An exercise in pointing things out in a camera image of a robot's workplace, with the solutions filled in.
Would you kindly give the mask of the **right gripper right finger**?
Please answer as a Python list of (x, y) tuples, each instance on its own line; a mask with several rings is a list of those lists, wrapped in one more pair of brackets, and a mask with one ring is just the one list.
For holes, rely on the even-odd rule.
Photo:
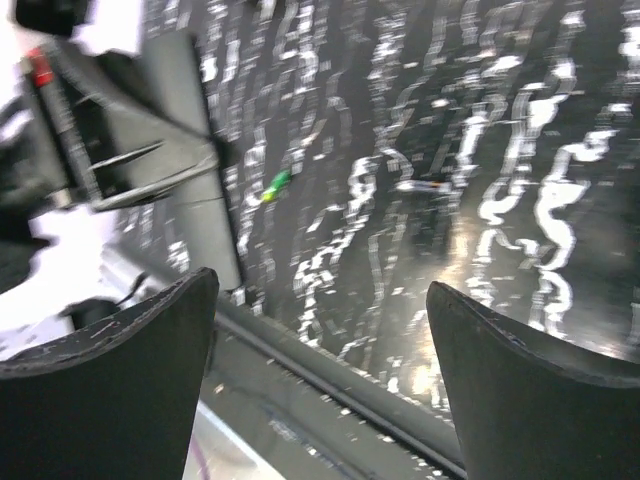
[(568, 343), (451, 286), (426, 308), (471, 479), (636, 479), (639, 364)]

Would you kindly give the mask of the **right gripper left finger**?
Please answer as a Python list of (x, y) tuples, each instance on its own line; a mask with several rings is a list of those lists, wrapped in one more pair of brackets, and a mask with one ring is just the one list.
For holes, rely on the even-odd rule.
[(212, 347), (203, 268), (1, 365), (5, 479), (179, 479)]

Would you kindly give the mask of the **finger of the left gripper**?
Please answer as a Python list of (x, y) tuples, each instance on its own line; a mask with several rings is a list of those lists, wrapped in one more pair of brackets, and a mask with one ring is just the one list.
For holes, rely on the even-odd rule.
[(217, 167), (218, 164), (216, 162), (200, 162), (194, 167), (173, 174), (150, 185), (134, 188), (106, 199), (93, 199), (89, 202), (89, 205), (93, 210), (115, 210), (150, 203), (156, 197), (160, 197), (162, 194), (193, 178), (213, 171)]
[(166, 118), (142, 57), (108, 51), (66, 56), (77, 78), (64, 82), (100, 199), (144, 187), (190, 168), (187, 135)]

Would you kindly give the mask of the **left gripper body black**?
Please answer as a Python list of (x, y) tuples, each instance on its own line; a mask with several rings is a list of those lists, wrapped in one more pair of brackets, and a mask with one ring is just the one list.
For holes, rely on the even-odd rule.
[(26, 119), (1, 138), (3, 210), (100, 208), (100, 187), (79, 130), (86, 123), (72, 113), (71, 93), (63, 86), (77, 78), (70, 53), (85, 54), (75, 42), (47, 42), (17, 64), (18, 94), (1, 109), (1, 125), (21, 114)]

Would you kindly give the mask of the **black remote control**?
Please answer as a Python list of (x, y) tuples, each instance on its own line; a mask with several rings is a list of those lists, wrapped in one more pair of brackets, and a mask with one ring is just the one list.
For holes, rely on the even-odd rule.
[(186, 29), (151, 38), (142, 45), (142, 62), (160, 111), (187, 135), (190, 169), (173, 198), (190, 266), (215, 270), (221, 288), (233, 290), (241, 272), (194, 39)]

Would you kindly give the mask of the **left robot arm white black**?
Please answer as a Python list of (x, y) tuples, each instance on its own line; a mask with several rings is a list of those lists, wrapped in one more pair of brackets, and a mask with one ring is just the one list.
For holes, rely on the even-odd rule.
[(137, 54), (51, 40), (1, 59), (1, 354), (66, 334), (70, 304), (113, 297), (115, 237), (165, 276), (239, 282), (221, 160), (184, 31)]

